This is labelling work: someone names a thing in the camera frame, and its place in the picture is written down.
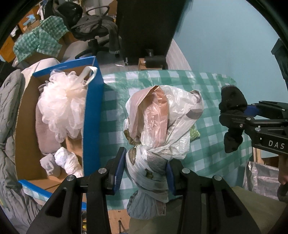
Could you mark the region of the person's right hand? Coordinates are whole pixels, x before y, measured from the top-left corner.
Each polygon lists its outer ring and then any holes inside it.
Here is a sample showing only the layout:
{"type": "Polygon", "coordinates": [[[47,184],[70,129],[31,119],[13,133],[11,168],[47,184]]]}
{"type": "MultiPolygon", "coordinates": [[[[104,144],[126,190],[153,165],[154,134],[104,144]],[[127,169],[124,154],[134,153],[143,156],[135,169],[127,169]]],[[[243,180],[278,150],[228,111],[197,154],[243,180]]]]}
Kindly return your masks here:
{"type": "Polygon", "coordinates": [[[287,156],[279,155],[278,163],[279,175],[278,180],[282,185],[288,182],[288,159],[287,156]]]}

